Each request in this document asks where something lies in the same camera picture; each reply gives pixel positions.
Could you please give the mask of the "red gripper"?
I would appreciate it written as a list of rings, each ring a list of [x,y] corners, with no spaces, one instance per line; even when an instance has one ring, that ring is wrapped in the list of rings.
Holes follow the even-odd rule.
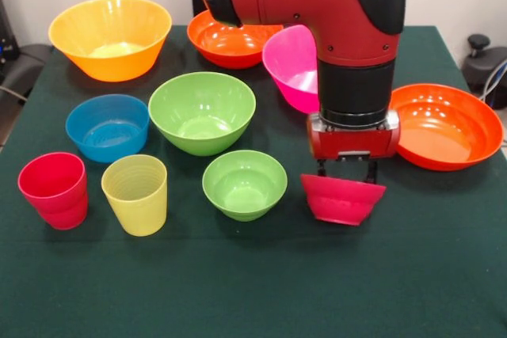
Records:
[[[317,175],[326,177],[326,160],[343,157],[389,158],[397,150],[400,119],[396,111],[388,111],[379,125],[366,129],[344,129],[323,120],[318,113],[307,117],[310,152],[317,159]],[[368,161],[364,182],[377,184],[378,161]]]

